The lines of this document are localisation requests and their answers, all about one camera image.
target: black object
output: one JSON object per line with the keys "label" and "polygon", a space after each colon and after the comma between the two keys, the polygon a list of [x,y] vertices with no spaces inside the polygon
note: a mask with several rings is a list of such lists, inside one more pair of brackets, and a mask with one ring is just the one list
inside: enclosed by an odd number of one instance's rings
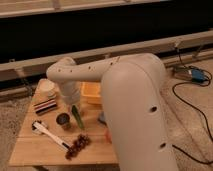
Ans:
{"label": "black object", "polygon": [[212,0],[162,1],[0,19],[0,63],[207,31]]}
{"label": "black object", "polygon": [[66,123],[69,123],[69,121],[70,121],[70,116],[67,113],[61,113],[56,118],[56,122],[59,125],[64,125]]}

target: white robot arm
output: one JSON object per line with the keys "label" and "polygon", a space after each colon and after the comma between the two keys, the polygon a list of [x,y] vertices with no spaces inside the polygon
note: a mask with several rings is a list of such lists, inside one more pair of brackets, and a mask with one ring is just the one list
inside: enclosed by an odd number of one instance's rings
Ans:
{"label": "white robot arm", "polygon": [[72,81],[101,81],[104,114],[121,171],[177,171],[160,105],[165,77],[153,54],[127,55],[82,65],[65,58],[47,70],[65,99]]}

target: floor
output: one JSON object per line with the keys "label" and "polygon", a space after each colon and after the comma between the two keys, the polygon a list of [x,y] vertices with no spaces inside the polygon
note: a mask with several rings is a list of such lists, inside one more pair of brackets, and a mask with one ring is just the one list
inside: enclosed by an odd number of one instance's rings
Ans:
{"label": "floor", "polygon": [[[213,60],[197,62],[199,66],[213,73]],[[203,118],[194,109],[183,104],[172,93],[172,86],[180,80],[168,75],[162,88],[162,105],[165,113],[168,136],[170,141],[186,150],[197,159],[205,161],[213,159],[213,143],[209,140],[203,124]],[[201,88],[193,85],[184,85],[177,88],[177,92],[191,103],[202,109],[213,131],[213,84]],[[18,168],[7,166],[12,153],[16,137],[24,119],[30,98],[12,99],[0,103],[0,170],[2,171],[34,171],[32,167]],[[212,166],[198,164],[179,151],[174,150],[180,171],[213,171]],[[70,167],[48,167],[53,171],[66,171]],[[118,166],[84,166],[72,167],[73,171],[118,171]]]}

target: black cable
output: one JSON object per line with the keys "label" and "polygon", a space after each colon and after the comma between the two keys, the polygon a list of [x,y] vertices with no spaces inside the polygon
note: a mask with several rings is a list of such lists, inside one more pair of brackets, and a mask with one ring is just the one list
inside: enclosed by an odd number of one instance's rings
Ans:
{"label": "black cable", "polygon": [[190,159],[196,161],[197,163],[204,164],[204,165],[210,165],[210,164],[213,163],[213,161],[207,161],[207,162],[200,161],[200,160],[192,157],[189,153],[187,153],[186,151],[184,151],[183,149],[181,149],[180,147],[178,147],[176,145],[172,145],[172,147],[175,148],[176,150],[179,150],[180,152],[182,152],[183,154],[185,154],[186,156],[188,156]]}
{"label": "black cable", "polygon": [[[208,118],[206,117],[205,113],[200,110],[198,107],[194,106],[193,104],[189,103],[188,101],[186,101],[185,99],[181,98],[175,91],[175,88],[179,85],[183,85],[183,84],[193,84],[193,85],[198,85],[198,86],[201,86],[201,87],[206,87],[206,86],[209,86],[210,83],[211,83],[211,79],[207,79],[206,80],[207,84],[200,84],[200,83],[195,83],[195,82],[180,82],[180,83],[177,83],[175,84],[173,87],[172,87],[172,91],[174,93],[174,95],[180,99],[182,102],[184,102],[185,104],[191,106],[192,108],[194,108],[195,110],[197,110],[198,112],[200,112],[202,114],[202,116],[204,117],[205,119],[205,123],[206,123],[206,127],[207,127],[207,132],[208,132],[208,135],[211,139],[211,141],[213,142],[213,136],[212,136],[212,133],[210,131],[210,128],[209,128],[209,123],[208,123]],[[213,163],[213,161],[208,161],[208,162],[204,162],[204,161],[201,161],[201,160],[198,160],[196,159],[195,157],[191,156],[189,153],[187,153],[186,151],[184,151],[183,149],[181,149],[180,147],[176,146],[176,145],[172,145],[173,148],[175,148],[176,150],[179,150],[180,152],[182,152],[183,154],[185,154],[186,156],[188,156],[190,159],[200,163],[200,164],[205,164],[205,165],[210,165]]]}
{"label": "black cable", "polygon": [[[179,56],[179,59],[180,59],[180,63],[183,65],[184,68],[189,68],[189,69],[197,69],[197,70],[200,70],[204,73],[204,77],[205,77],[205,81],[204,83],[197,83],[197,82],[190,82],[190,81],[187,81],[187,82],[180,82],[180,83],[177,83],[175,84],[173,87],[172,87],[172,92],[174,93],[174,95],[179,99],[181,100],[182,102],[184,102],[185,104],[189,105],[190,107],[192,107],[193,109],[197,110],[198,112],[200,112],[202,114],[202,116],[204,117],[205,119],[205,123],[206,123],[206,127],[207,127],[207,132],[208,132],[208,135],[209,135],[209,138],[211,139],[211,141],[213,142],[213,136],[212,136],[212,133],[210,131],[210,128],[209,128],[209,123],[208,123],[208,118],[206,117],[205,113],[200,110],[198,107],[194,106],[193,104],[189,103],[188,101],[186,101],[185,99],[183,99],[182,97],[180,97],[176,91],[175,91],[175,88],[179,85],[183,85],[183,84],[193,84],[193,85],[198,85],[200,87],[207,87],[211,84],[211,81],[212,81],[212,74],[207,71],[207,70],[204,70],[204,69],[200,69],[198,67],[195,67],[195,66],[186,66],[182,59],[181,59],[181,55],[180,55],[180,51],[179,49],[177,48],[177,53],[178,53],[178,56]],[[184,151],[183,149],[181,149],[180,147],[176,146],[176,145],[172,145],[173,148],[175,148],[176,150],[182,152],[183,154],[185,154],[187,157],[189,157],[190,159],[194,160],[195,162],[197,163],[200,163],[200,164],[204,164],[204,165],[211,165],[213,164],[213,160],[212,161],[201,161],[201,160],[198,160],[196,159],[195,157],[191,156],[189,153],[187,153],[186,151]]]}

